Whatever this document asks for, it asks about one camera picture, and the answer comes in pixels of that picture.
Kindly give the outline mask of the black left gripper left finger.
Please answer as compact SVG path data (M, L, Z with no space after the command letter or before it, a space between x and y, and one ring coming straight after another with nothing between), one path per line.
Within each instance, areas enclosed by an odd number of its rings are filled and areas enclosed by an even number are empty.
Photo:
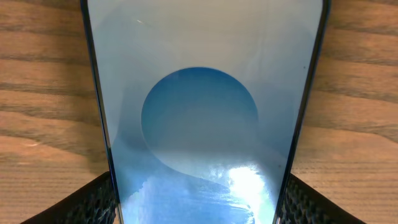
M21 224L113 224L117 205L107 171Z

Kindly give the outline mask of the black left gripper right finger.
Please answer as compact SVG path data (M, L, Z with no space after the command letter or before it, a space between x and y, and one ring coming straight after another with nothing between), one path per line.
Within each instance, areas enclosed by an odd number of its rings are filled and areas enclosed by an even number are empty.
M290 174L277 224L365 224Z

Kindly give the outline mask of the blue Galaxy smartphone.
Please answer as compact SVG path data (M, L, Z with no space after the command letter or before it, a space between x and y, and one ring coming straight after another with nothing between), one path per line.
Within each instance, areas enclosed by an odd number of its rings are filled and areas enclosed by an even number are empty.
M329 8L81 2L121 223L278 221Z

